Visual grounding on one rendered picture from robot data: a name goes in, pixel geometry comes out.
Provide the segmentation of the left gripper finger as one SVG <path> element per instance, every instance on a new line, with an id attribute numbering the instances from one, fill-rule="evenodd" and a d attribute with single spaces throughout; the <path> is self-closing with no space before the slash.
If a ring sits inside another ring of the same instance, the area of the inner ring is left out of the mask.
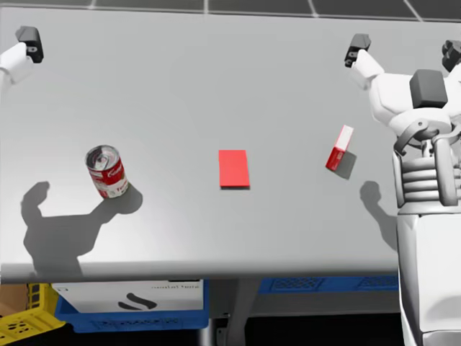
<path id="1" fill-rule="evenodd" d="M 0 86 L 18 84 L 44 58 L 42 40 L 36 27 L 21 26 L 15 35 L 17 44 L 0 55 Z"/>

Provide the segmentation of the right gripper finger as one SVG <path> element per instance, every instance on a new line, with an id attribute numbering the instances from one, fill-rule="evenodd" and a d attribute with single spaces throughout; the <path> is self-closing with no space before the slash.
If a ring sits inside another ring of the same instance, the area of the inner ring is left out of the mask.
<path id="1" fill-rule="evenodd" d="M 354 34 L 344 59 L 344 65 L 351 69 L 353 80 L 363 90 L 369 89 L 372 80 L 383 74 L 382 66 L 368 53 L 370 46 L 368 34 Z"/>
<path id="2" fill-rule="evenodd" d="M 446 40 L 442 55 L 442 66 L 448 73 L 445 83 L 461 87 L 461 40 Z"/>

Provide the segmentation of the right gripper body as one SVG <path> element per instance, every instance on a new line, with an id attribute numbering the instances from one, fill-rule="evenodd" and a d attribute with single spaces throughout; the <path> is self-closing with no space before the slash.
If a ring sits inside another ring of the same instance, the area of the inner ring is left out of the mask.
<path id="1" fill-rule="evenodd" d="M 371 81 L 369 96 L 373 118 L 397 136 L 418 119 L 429 122 L 430 132 L 448 133 L 461 123 L 461 81 L 441 71 L 381 74 Z"/>

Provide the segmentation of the red and white carton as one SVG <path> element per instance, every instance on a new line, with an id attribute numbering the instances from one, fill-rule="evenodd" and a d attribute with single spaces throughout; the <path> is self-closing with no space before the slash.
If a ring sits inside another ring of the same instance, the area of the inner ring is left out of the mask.
<path id="1" fill-rule="evenodd" d="M 344 125 L 336 139 L 336 142 L 331 150 L 329 158 L 326 162 L 326 168 L 331 171 L 336 171 L 339 167 L 344 154 L 346 153 L 350 141 L 352 139 L 352 135 L 354 133 L 353 127 L 348 125 Z"/>

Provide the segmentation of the red and white can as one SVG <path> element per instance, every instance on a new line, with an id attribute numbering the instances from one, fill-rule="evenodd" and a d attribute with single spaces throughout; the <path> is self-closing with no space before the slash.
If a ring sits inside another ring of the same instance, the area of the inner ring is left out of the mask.
<path id="1" fill-rule="evenodd" d="M 92 148 L 85 157 L 86 167 L 97 191 L 103 198 L 117 198 L 128 189 L 119 151 L 109 145 Z"/>

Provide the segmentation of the pink pad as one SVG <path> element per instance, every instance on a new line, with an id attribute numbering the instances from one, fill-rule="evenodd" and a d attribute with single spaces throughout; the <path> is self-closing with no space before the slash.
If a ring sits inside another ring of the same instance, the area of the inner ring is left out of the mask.
<path id="1" fill-rule="evenodd" d="M 250 187 L 245 150 L 219 150 L 218 162 L 220 187 Z"/>

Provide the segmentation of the brown box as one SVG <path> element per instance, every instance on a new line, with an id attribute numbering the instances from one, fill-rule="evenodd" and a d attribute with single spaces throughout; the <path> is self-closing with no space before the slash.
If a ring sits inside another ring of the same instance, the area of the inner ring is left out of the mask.
<path id="1" fill-rule="evenodd" d="M 27 294 L 26 284 L 0 285 L 0 318 L 26 310 Z"/>

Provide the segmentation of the white box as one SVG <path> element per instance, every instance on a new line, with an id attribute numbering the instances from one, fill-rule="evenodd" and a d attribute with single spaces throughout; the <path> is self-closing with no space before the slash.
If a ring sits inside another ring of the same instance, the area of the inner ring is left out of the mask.
<path id="1" fill-rule="evenodd" d="M 203 280 L 54 283 L 52 288 L 80 313 L 198 311 Z"/>

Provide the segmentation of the yellow box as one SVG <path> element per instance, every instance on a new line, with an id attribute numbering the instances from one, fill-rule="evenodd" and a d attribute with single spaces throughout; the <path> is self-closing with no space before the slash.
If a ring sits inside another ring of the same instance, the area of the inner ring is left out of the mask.
<path id="1" fill-rule="evenodd" d="M 59 295 L 49 283 L 28 283 L 27 309 L 0 318 L 0 346 L 63 327 L 55 317 Z"/>

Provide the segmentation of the blue box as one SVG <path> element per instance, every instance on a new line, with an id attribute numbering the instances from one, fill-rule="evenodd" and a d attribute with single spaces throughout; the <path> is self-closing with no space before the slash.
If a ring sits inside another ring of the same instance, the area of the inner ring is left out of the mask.
<path id="1" fill-rule="evenodd" d="M 209 322 L 209 287 L 204 282 L 203 309 L 158 312 L 80 313 L 64 298 L 59 298 L 55 317 L 73 327 L 76 333 L 142 332 L 204 329 Z"/>

